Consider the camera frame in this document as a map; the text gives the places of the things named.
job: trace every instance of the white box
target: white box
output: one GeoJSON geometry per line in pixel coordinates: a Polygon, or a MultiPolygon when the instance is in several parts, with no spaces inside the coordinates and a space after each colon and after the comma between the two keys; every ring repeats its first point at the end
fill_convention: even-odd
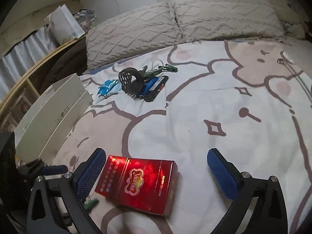
{"type": "Polygon", "coordinates": [[[16,155],[23,162],[42,158],[51,164],[65,137],[92,101],[77,74],[51,85],[18,124],[16,155]]]}

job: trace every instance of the pink blush circle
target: pink blush circle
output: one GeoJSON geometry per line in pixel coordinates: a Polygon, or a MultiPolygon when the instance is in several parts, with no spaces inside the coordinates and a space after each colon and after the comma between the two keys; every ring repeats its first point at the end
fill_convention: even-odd
{"type": "Polygon", "coordinates": [[[187,51],[180,51],[175,56],[179,60],[189,60],[191,57],[187,51]]]}
{"type": "Polygon", "coordinates": [[[155,53],[152,54],[151,61],[155,61],[157,59],[158,59],[158,53],[155,52],[155,53]]]}
{"type": "Polygon", "coordinates": [[[276,87],[277,90],[285,96],[288,96],[291,93],[291,87],[287,82],[278,82],[276,87]]]}
{"type": "Polygon", "coordinates": [[[145,229],[137,226],[129,226],[130,232],[135,234],[149,234],[145,229]]]}

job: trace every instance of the red cigarette pack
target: red cigarette pack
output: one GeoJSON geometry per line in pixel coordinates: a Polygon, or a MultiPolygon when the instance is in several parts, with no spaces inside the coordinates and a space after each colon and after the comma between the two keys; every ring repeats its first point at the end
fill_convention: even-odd
{"type": "Polygon", "coordinates": [[[147,213],[168,216],[178,178],[177,164],[108,156],[96,192],[147,213]]]}

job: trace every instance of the blue gripper pad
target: blue gripper pad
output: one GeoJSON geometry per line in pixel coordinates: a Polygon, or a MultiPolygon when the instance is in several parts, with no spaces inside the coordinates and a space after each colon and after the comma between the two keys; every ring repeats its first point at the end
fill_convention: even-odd
{"type": "Polygon", "coordinates": [[[207,153],[207,163],[225,196],[235,200],[238,196],[238,184],[212,149],[207,153]]]}
{"type": "Polygon", "coordinates": [[[101,170],[103,169],[105,162],[106,162],[106,153],[103,149],[100,149],[78,181],[77,185],[78,200],[87,198],[87,196],[91,192],[94,183],[96,182],[97,177],[101,173],[101,170]]]}

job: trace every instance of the white curtain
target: white curtain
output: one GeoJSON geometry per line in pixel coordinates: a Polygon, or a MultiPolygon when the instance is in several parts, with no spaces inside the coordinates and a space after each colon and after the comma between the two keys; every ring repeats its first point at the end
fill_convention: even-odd
{"type": "Polygon", "coordinates": [[[16,44],[0,59],[0,101],[23,74],[59,46],[45,26],[16,44]]]}

